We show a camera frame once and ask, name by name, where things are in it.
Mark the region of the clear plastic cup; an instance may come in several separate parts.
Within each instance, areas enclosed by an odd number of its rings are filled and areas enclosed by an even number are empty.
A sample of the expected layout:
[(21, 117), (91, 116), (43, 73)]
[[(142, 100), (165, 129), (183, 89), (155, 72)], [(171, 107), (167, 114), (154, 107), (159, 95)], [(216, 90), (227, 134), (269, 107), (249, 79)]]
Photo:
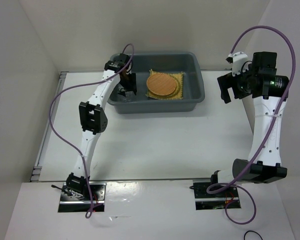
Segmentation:
[(135, 99), (135, 94), (133, 91), (126, 91), (124, 88), (119, 88), (117, 90), (117, 101), (129, 103)]

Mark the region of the round orange woven plate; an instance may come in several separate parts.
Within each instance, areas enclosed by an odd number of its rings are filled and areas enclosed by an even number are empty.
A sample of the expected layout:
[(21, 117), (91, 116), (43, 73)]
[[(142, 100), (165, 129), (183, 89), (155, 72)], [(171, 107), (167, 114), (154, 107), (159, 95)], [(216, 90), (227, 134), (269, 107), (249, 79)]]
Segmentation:
[(177, 89), (176, 80), (167, 74), (156, 73), (146, 81), (146, 86), (150, 92), (158, 96), (168, 96)]

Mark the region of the square bamboo mat tray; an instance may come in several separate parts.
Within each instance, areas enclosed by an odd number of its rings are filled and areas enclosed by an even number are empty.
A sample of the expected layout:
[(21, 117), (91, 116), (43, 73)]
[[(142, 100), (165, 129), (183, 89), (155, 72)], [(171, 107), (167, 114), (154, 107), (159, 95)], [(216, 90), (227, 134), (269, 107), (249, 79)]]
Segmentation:
[(183, 98), (183, 73), (149, 71), (146, 80), (148, 98), (156, 100), (181, 100)]

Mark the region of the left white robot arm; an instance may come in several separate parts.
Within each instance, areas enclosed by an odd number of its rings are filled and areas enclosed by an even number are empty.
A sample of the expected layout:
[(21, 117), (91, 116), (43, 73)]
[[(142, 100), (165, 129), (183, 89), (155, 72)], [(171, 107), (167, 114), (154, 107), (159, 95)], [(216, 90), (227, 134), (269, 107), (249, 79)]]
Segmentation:
[(91, 162), (94, 150), (101, 133), (106, 130), (108, 118), (105, 114), (106, 103), (117, 87), (118, 95), (137, 94), (136, 74), (132, 73), (130, 56), (120, 54), (109, 60), (104, 66), (103, 79), (111, 79), (99, 84), (92, 96), (86, 102), (79, 104), (79, 118), (82, 128), (82, 140), (79, 157), (76, 164), (66, 179), (66, 187), (71, 190), (78, 200), (89, 197), (90, 188), (87, 181), (90, 178)]

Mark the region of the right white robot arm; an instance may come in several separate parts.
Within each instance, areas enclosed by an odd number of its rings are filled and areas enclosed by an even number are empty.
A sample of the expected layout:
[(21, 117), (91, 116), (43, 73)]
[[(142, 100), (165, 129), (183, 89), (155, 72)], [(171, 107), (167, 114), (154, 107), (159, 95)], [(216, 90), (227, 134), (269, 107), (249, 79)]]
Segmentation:
[(234, 183), (268, 184), (287, 176), (280, 156), (281, 124), (288, 98), (289, 79), (286, 76), (262, 73), (232, 73), (217, 79), (221, 99), (231, 101), (251, 96), (254, 105), (254, 130), (251, 151), (247, 159), (235, 159), (230, 170), (217, 170), (211, 176), (208, 193), (221, 196)]

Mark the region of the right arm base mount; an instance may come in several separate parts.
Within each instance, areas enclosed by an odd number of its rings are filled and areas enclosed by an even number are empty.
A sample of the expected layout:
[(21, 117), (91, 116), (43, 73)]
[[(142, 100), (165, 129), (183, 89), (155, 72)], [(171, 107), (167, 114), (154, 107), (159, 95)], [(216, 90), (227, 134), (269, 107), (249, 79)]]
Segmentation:
[(241, 204), (239, 194), (236, 187), (230, 187), (226, 191), (209, 194), (207, 188), (211, 185), (208, 179), (194, 180), (189, 187), (193, 190), (195, 208), (200, 210), (224, 210), (226, 205), (229, 209), (240, 209)]

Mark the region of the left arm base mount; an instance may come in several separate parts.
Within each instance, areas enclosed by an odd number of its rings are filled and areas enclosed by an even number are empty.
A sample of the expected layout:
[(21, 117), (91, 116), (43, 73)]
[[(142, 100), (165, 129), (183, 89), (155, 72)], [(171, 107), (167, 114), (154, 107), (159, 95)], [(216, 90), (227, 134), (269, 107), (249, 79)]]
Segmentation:
[[(93, 212), (105, 211), (106, 186), (105, 182), (90, 182), (94, 205)], [(51, 187), (60, 190), (59, 213), (86, 212), (90, 208), (91, 199), (88, 192), (84, 194), (76, 193), (74, 190), (67, 188), (65, 183), (62, 187), (54, 184)]]

